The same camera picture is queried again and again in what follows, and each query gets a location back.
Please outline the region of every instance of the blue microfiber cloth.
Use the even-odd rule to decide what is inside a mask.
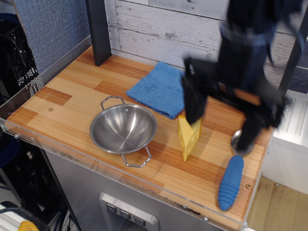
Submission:
[[[174,119],[184,109],[181,78],[184,72],[159,62],[155,68],[126,94],[154,111]]]

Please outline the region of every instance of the white wood plank wall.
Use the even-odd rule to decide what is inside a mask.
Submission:
[[[112,54],[155,65],[162,61],[183,68],[187,54],[215,60],[220,46],[219,25],[228,0],[108,0],[105,1]],[[303,13],[292,17],[299,28]],[[272,45],[273,67],[268,80],[278,86],[294,45],[294,36],[279,25]]]

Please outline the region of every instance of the metal spoon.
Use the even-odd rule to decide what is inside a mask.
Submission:
[[[247,150],[237,152],[236,148],[241,134],[242,130],[239,130],[233,135],[231,139],[231,147],[235,155],[230,159],[228,167],[219,186],[218,204],[220,209],[223,211],[229,209],[237,197],[244,168],[243,157],[249,154],[255,145],[252,143],[248,146]]]

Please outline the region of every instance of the wooden floor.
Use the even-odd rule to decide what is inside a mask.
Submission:
[[[256,231],[307,231],[307,215],[307,194],[262,177],[247,222]]]

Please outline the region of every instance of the wooden countertop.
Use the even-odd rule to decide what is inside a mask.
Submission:
[[[207,216],[210,222],[226,229],[239,229],[239,225],[232,222],[232,219],[245,222],[272,129],[261,132],[252,153],[244,158],[239,194],[234,205],[225,212],[218,206],[218,187],[233,156],[231,138],[242,128],[245,119],[242,112],[209,97],[201,136],[186,162],[182,158],[177,119],[170,120],[151,109],[149,110],[157,120],[157,132],[148,144],[152,159],[146,166],[129,168],[124,164],[121,155],[106,153],[91,141],[89,129],[94,117],[102,110],[101,101],[115,95],[123,97],[128,103],[141,105],[129,98],[125,92],[152,69],[153,66],[117,56],[111,56],[97,67],[94,65],[92,48],[89,48],[14,112],[8,121],[28,130],[28,136],[31,136],[31,140],[37,142],[38,146],[50,147],[57,143],[58,148],[55,149],[63,145],[76,150],[75,154],[70,153],[76,159],[83,159],[90,165],[97,161],[98,167],[98,163],[107,163],[130,176],[135,176],[136,178],[127,178],[134,184],[143,186],[146,184],[144,182],[149,182],[150,184],[145,186],[147,189],[151,184],[158,186],[152,186],[150,190],[176,202],[179,207],[187,205],[188,213]],[[108,100],[105,108],[121,103],[116,100],[119,99]],[[15,133],[25,133],[25,129],[21,131],[17,126],[13,127],[12,131],[15,130]],[[42,140],[40,136],[51,141]],[[140,164],[146,156],[145,149],[126,155],[130,164]],[[247,184],[252,185],[252,189],[247,189]]]

